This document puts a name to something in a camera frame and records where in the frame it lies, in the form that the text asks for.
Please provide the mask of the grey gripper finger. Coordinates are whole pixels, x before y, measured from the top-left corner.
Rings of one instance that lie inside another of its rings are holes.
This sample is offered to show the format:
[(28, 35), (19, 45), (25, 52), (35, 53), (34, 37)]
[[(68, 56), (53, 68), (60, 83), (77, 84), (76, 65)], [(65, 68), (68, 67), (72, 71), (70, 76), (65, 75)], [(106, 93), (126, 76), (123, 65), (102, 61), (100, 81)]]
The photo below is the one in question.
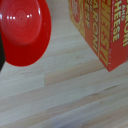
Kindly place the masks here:
[(0, 71), (1, 71), (5, 61), (6, 61), (5, 52), (4, 52), (2, 37), (1, 37), (1, 33), (0, 33)]

